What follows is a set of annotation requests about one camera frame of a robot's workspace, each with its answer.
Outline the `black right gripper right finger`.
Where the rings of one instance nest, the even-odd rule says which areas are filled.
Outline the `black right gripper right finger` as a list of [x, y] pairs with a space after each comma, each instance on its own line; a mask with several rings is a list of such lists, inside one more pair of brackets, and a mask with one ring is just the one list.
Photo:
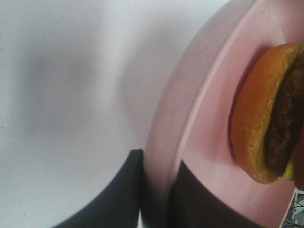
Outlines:
[[168, 209], [170, 228], [279, 228], [277, 197], [243, 176], [217, 176], [213, 193], [182, 161]]

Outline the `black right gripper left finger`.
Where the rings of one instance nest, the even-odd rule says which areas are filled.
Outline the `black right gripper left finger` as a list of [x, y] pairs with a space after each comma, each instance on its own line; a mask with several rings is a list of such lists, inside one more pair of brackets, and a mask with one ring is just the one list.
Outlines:
[[142, 199], [143, 150], [131, 150], [124, 164], [84, 208], [57, 228], [136, 228]]

